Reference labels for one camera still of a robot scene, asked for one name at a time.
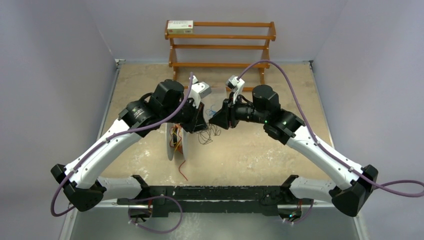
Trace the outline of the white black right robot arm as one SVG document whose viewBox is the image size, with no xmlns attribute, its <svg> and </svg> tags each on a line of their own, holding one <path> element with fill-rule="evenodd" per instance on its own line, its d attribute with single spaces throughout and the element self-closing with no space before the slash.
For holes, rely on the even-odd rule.
<svg viewBox="0 0 424 240">
<path fill-rule="evenodd" d="M 239 121 L 262 124 L 272 139 L 299 152 L 323 170 L 330 180 L 308 179 L 290 175 L 280 196 L 288 204 L 298 199 L 331 203 L 343 214 L 355 217 L 373 192 L 378 170 L 372 165 L 353 162 L 326 142 L 310 133 L 306 123 L 293 112 L 281 108 L 279 95 L 269 85 L 252 90 L 252 101 L 231 93 L 209 123 L 223 129 L 235 128 Z"/>
</svg>

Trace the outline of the white plastic cable spool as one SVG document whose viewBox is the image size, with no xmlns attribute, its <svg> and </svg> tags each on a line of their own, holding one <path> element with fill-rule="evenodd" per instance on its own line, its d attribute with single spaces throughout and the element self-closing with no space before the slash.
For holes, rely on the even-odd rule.
<svg viewBox="0 0 424 240">
<path fill-rule="evenodd" d="M 180 153 L 184 160 L 189 158 L 188 135 L 189 133 L 180 124 L 165 124 L 165 143 L 169 161 L 174 159 L 176 153 Z"/>
</svg>

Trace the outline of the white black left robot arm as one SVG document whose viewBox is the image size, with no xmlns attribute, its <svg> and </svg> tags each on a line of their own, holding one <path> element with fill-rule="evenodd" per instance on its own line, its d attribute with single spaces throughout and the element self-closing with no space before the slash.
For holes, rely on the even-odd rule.
<svg viewBox="0 0 424 240">
<path fill-rule="evenodd" d="M 188 133 L 205 130 L 208 125 L 202 99 L 212 92 L 210 86 L 194 80 L 189 93 L 184 91 L 185 87 L 177 81 L 161 81 L 154 92 L 128 103 L 84 154 L 50 170 L 73 207 L 85 212 L 105 200 L 131 199 L 138 205 L 148 201 L 149 186 L 141 176 L 105 178 L 101 173 L 126 149 L 164 123 L 180 125 Z"/>
</svg>

